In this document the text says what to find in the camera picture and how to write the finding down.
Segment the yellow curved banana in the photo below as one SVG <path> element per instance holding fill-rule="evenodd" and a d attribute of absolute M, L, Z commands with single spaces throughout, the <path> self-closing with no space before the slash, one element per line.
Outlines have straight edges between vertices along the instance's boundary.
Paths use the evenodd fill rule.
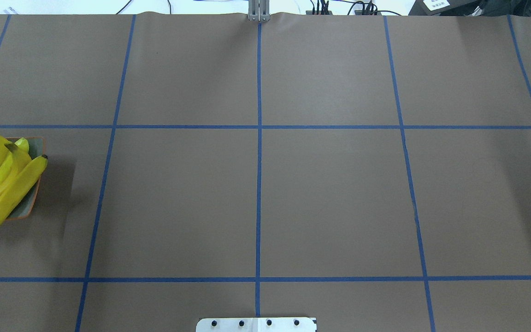
<path fill-rule="evenodd" d="M 0 166 L 0 196 L 31 161 L 27 140 L 20 139 L 17 143 L 8 143 L 6 146 L 11 146 L 11 150 Z"/>

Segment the square blue plate orange rim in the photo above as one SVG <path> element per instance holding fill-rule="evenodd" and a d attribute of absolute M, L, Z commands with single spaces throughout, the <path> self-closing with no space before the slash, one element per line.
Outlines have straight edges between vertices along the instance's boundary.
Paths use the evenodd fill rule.
<path fill-rule="evenodd" d="M 11 141 L 0 135 L 0 225 L 29 216 L 47 167 L 44 138 Z"/>

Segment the black connector box left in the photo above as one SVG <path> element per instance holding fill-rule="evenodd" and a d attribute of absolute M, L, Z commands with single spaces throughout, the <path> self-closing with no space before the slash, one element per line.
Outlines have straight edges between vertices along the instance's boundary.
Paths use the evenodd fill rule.
<path fill-rule="evenodd" d="M 310 0 L 311 8 L 306 11 L 306 15 L 332 15 L 330 10 L 330 0 Z"/>

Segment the black connector box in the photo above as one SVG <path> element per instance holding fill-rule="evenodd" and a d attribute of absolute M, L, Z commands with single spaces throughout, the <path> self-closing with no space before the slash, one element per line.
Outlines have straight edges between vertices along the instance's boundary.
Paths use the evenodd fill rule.
<path fill-rule="evenodd" d="M 348 13 L 356 16 L 378 16 L 381 15 L 378 6 L 372 0 L 358 0 L 354 2 Z"/>
<path fill-rule="evenodd" d="M 306 15 L 332 15 L 330 10 L 330 0 L 310 0 L 311 8 L 306 11 Z"/>

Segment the black connector box right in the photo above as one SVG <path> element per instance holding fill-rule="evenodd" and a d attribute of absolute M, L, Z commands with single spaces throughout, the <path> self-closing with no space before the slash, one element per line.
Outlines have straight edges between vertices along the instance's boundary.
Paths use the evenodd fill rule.
<path fill-rule="evenodd" d="M 348 13 L 356 16 L 378 16 L 381 15 L 378 6 L 372 0 L 358 0 L 354 2 Z"/>

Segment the aluminium frame post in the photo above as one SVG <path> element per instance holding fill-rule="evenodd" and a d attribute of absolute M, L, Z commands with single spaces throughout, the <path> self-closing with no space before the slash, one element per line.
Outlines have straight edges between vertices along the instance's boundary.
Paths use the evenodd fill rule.
<path fill-rule="evenodd" d="M 255 23 L 270 21 L 270 2 L 270 0 L 249 0 L 248 20 Z"/>

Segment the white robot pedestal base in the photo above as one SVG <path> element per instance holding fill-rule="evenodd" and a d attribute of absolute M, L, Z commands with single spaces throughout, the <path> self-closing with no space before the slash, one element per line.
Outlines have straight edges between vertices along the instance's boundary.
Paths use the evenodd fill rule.
<path fill-rule="evenodd" d="M 201 319 L 196 332 L 316 332 L 316 319 L 309 317 L 235 317 Z"/>

